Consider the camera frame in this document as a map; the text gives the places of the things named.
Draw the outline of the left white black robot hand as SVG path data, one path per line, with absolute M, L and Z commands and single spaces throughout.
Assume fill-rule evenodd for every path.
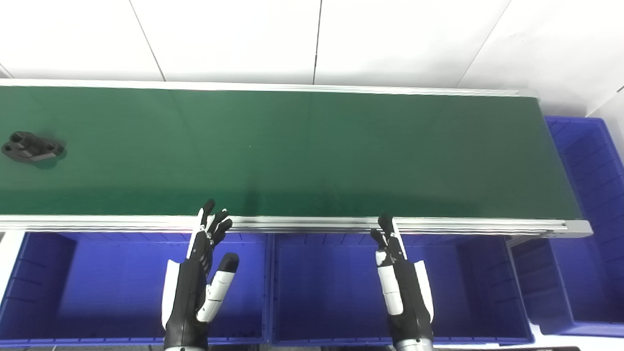
M 209 198 L 197 213 L 185 258 L 167 262 L 162 296 L 165 351 L 207 351 L 210 324 L 216 318 L 240 264 L 225 253 L 210 277 L 214 251 L 232 227 L 227 209 L 213 214 Z

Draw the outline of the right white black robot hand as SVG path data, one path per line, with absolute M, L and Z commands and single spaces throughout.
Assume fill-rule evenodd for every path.
M 432 351 L 434 308 L 424 262 L 410 262 L 392 216 L 381 213 L 379 229 L 370 236 L 377 243 L 377 275 L 388 313 L 392 346 L 397 351 Z

